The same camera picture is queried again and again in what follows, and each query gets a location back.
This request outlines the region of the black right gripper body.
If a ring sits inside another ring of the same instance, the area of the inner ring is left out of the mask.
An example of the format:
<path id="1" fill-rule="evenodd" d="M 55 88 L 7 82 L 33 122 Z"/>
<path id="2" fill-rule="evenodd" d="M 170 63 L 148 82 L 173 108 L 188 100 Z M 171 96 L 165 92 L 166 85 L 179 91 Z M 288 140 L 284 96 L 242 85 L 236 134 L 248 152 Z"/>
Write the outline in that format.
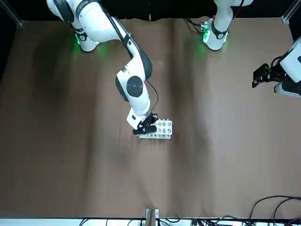
<path id="1" fill-rule="evenodd" d="M 149 115 L 143 122 L 140 122 L 138 127 L 142 128 L 142 127 L 147 127 L 150 126 L 154 123 L 154 117 L 153 115 Z"/>

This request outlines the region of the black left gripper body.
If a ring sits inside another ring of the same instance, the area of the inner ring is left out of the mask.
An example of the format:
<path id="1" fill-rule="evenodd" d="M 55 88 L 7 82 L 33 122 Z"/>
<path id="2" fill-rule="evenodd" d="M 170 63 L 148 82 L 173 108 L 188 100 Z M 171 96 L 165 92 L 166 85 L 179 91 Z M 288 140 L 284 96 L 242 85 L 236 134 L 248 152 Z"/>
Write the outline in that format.
<path id="1" fill-rule="evenodd" d="M 281 65 L 275 65 L 270 68 L 268 81 L 284 81 L 285 77 L 286 72 Z"/>

